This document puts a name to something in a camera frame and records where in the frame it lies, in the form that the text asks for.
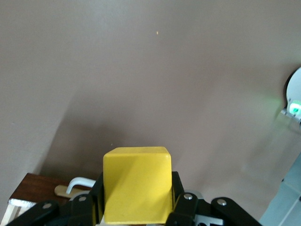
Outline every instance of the metal screw head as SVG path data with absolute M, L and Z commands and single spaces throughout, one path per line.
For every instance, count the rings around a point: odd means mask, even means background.
M 80 201 L 80 202 L 83 202 L 83 201 L 86 200 L 86 199 L 87 199 L 87 198 L 86 198 L 85 196 L 82 196 L 82 197 L 79 198 L 79 201 Z
M 51 203 L 45 203 L 44 206 L 42 207 L 43 209 L 48 209 L 50 208 L 52 205 Z
M 219 205 L 221 205 L 221 206 L 227 205 L 227 202 L 226 202 L 224 199 L 218 199 L 218 200 L 217 200 L 217 203 L 218 203 Z
M 188 193 L 187 193 L 187 194 L 184 195 L 184 198 L 185 198 L 185 199 L 188 199 L 188 200 L 191 200 L 193 197 L 192 197 L 191 194 L 188 194 Z

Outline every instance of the white round device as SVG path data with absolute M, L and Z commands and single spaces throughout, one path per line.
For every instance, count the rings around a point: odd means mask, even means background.
M 301 67 L 291 76 L 286 89 L 286 112 L 301 120 Z

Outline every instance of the yellow cube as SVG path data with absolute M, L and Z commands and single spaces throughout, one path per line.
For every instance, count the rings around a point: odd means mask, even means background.
M 163 224 L 172 211 L 171 156 L 164 147 L 120 147 L 103 157 L 104 220 Z

